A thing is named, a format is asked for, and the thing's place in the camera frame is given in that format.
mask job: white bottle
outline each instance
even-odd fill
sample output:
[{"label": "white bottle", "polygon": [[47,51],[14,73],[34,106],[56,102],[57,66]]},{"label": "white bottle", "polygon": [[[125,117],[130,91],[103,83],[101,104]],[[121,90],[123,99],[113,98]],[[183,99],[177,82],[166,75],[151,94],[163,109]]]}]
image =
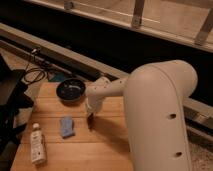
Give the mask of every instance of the white bottle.
[{"label": "white bottle", "polygon": [[31,162],[33,164],[40,164],[46,161],[46,152],[44,145],[44,137],[42,135],[40,125],[33,124],[33,132],[30,135],[31,143]]}]

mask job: floor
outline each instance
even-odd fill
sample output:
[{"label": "floor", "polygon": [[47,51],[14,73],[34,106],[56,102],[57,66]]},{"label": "floor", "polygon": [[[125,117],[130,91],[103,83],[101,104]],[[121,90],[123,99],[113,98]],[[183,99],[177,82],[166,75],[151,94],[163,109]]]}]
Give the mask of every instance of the floor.
[{"label": "floor", "polygon": [[[26,67],[27,61],[23,60],[22,58],[19,58],[14,54],[9,53],[1,48],[0,52],[2,53],[5,60],[12,69],[23,69]],[[47,80],[42,80],[41,82],[35,83],[28,88],[27,94],[32,99],[36,98],[40,85],[44,81]],[[16,123],[14,124],[14,126],[27,122],[30,117],[31,110],[32,109],[22,110],[21,114],[16,119]],[[193,133],[189,133],[189,146],[193,171],[213,171],[213,143],[206,141],[203,138],[194,135]],[[16,149],[17,147],[13,144],[8,145],[8,148],[6,149],[5,153],[0,156],[0,171],[8,170],[8,165],[12,163]]]},{"label": "floor", "polygon": [[[64,8],[61,0],[31,0],[39,4]],[[134,10],[132,0],[74,0],[74,10],[105,17],[109,20],[131,23]],[[143,8],[142,26],[195,39],[203,25],[212,2],[200,0],[148,0]],[[213,44],[213,30],[207,38]]]}]

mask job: wooden table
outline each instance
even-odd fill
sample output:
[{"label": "wooden table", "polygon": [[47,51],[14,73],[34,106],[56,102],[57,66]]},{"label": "wooden table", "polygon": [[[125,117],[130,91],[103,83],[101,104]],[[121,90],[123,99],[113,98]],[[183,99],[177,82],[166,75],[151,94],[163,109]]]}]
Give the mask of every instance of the wooden table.
[{"label": "wooden table", "polygon": [[[56,96],[58,83],[41,86],[34,110],[18,148],[12,171],[132,171],[132,162],[123,117],[122,97],[107,98],[95,118],[94,130],[86,124],[84,99],[63,104]],[[76,135],[60,136],[59,120],[71,116]],[[32,124],[41,125],[46,141],[47,163],[35,167],[30,161]]]}]

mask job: black bowl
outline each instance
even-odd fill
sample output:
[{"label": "black bowl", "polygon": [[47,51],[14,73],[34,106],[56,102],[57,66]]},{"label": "black bowl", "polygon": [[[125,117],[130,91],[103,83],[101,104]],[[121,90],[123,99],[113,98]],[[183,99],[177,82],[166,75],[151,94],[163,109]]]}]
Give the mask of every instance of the black bowl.
[{"label": "black bowl", "polygon": [[84,94],[86,86],[81,80],[70,78],[61,82],[56,94],[61,100],[76,102]]}]

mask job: black chair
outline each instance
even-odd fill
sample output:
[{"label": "black chair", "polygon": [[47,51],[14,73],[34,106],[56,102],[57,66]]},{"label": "black chair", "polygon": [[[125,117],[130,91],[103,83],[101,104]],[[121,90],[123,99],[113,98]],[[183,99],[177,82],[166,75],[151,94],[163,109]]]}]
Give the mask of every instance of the black chair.
[{"label": "black chair", "polygon": [[25,125],[13,128],[14,117],[19,108],[33,106],[33,101],[24,94],[28,86],[21,80],[25,70],[11,70],[0,54],[0,154],[9,141],[19,144],[16,134]]}]

